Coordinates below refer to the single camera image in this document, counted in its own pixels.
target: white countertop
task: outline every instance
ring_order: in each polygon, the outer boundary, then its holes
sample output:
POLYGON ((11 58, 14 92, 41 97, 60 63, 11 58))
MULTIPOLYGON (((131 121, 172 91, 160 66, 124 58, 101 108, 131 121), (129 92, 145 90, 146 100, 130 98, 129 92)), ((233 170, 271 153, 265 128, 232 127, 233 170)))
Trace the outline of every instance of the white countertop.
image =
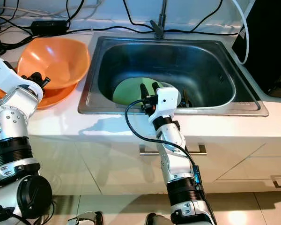
MULTIPOLYGON (((107 36, 114 32, 105 32, 107 36)), ((18 42, 25 36, 21 31, 3 33, 0 38, 7 43, 18 42)), ((93 32, 68 34, 65 38, 74 38, 90 44, 93 32)), ((176 39, 211 39, 220 40, 231 52, 234 37, 215 37, 196 34, 167 34, 167 38, 176 39)), ((1 56, 9 62, 16 62, 23 47, 8 51, 1 56)), ((247 70, 239 65, 243 74, 254 83, 247 70)), ((132 138, 132 132, 120 114, 80 114, 77 111, 85 78, 80 81, 76 90, 64 101, 47 108, 37 110, 29 120, 29 134, 46 136, 54 139, 72 139, 81 141, 116 140, 132 138)), ((262 100, 274 99, 262 95, 256 83, 252 84, 262 100)), ((267 117, 218 116, 218 115, 176 115, 181 131, 186 137, 281 137, 281 102, 263 101, 269 111, 267 117)), ((154 135, 153 127, 148 124, 148 116, 131 115, 130 120, 135 129, 142 135, 154 135)))

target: green plate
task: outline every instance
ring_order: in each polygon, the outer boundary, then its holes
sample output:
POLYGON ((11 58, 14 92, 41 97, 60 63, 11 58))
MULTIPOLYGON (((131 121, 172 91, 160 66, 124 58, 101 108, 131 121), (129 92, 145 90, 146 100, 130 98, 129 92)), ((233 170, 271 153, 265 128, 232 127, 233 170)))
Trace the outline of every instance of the green plate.
POLYGON ((163 87, 161 83, 156 80, 146 77, 134 77, 123 80, 113 92, 113 101, 122 105, 129 105, 130 103, 141 99, 140 84, 144 84, 148 90, 149 95, 154 95, 152 84, 157 82, 159 87, 163 87))

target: sink basin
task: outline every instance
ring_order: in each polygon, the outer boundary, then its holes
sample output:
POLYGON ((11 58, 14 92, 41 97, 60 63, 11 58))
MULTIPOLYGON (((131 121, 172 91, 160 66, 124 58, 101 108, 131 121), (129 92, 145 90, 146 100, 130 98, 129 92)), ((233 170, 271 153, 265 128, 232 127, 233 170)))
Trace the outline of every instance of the sink basin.
POLYGON ((176 113, 268 114, 221 42, 121 37, 98 39, 78 111, 123 113, 126 105, 112 96, 120 82, 132 77, 176 87, 188 99, 176 113))

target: dish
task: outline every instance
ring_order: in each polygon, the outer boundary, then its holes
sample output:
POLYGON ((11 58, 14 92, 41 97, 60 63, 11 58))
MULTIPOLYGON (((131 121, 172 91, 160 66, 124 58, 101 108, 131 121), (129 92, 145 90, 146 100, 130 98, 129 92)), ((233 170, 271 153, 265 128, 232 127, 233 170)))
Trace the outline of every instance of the dish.
POLYGON ((144 84, 147 88, 149 95, 154 95, 154 89, 152 84, 157 82, 156 80, 147 77, 133 77, 128 78, 120 82, 113 92, 112 100, 118 104, 129 105, 130 103, 141 99, 140 84, 144 84))
POLYGON ((76 40, 61 37, 39 37, 22 52, 18 65, 19 76, 40 72, 51 81, 48 89, 61 89, 78 83, 90 66, 88 47, 76 40))
MULTIPOLYGON (((37 109, 45 109, 49 106, 55 105, 65 98, 67 98, 77 87, 78 83, 71 85, 66 88, 57 89, 57 90, 45 90, 44 97, 40 104, 38 104, 37 109)), ((0 98, 5 96, 5 92, 0 90, 0 98)))

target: tiled floor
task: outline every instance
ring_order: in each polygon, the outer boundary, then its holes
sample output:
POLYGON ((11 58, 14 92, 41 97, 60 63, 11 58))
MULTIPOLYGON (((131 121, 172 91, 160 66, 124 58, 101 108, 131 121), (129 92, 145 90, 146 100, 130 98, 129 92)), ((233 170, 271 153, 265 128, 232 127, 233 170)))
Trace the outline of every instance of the tiled floor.
MULTIPOLYGON (((281 225, 281 192, 209 194, 218 225, 281 225)), ((56 196, 48 225, 66 225, 86 211, 102 211, 106 225, 144 225, 150 212, 170 217, 167 195, 56 196)))

